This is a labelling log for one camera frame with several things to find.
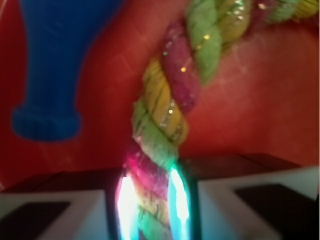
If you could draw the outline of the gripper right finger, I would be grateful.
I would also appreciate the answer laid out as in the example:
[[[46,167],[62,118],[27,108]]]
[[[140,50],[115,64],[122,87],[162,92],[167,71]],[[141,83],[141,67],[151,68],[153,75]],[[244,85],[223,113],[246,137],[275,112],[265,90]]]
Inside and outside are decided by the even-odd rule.
[[[175,240],[317,240],[319,167],[265,153],[183,158],[169,174]]]

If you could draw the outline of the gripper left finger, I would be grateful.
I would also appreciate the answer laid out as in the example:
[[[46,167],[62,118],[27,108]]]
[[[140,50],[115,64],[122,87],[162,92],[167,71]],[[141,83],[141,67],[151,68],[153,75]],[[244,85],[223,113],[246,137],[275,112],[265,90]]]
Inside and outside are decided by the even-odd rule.
[[[0,193],[3,240],[134,240],[137,199],[120,169],[40,174]]]

